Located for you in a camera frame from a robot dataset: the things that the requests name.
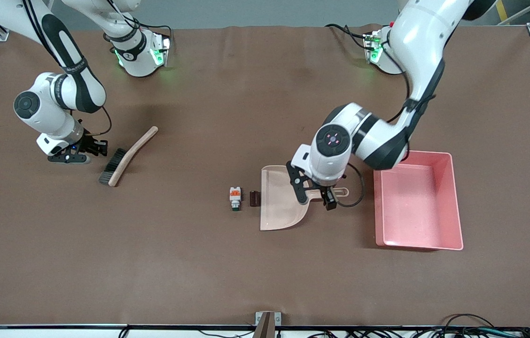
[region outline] gray floor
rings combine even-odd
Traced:
[[[503,0],[508,15],[527,7],[530,0]],[[97,30],[84,15],[56,0],[52,11],[70,30]],[[362,26],[388,23],[396,18],[398,5],[392,0],[144,0],[133,15],[142,22],[173,28],[222,28],[227,26],[323,26],[328,23]],[[496,25],[496,8],[463,25]],[[512,24],[530,21],[530,13]]]

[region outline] round black joint cap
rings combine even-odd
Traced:
[[[34,92],[22,92],[14,100],[14,111],[21,118],[30,118],[39,108],[39,96]]]
[[[343,154],[351,144],[351,136],[338,124],[323,126],[315,136],[317,150],[325,157]]]

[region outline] wooden brush handle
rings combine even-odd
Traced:
[[[115,186],[117,185],[117,182],[119,182],[119,178],[121,178],[121,175],[123,175],[123,171],[125,171],[125,168],[127,168],[127,165],[132,160],[132,157],[140,150],[140,148],[148,142],[154,134],[158,131],[158,128],[155,126],[152,126],[139,140],[138,142],[134,143],[133,146],[127,150],[127,152],[123,155],[123,158],[121,160],[121,163],[117,165],[117,169],[115,169],[115,172],[113,173],[113,176],[109,180],[109,186]]]

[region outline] small brown object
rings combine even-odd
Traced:
[[[261,206],[261,193],[252,190],[250,191],[250,206]]]

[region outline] pink bin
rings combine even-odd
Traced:
[[[463,249],[451,154],[411,151],[374,171],[374,196],[379,246]]]

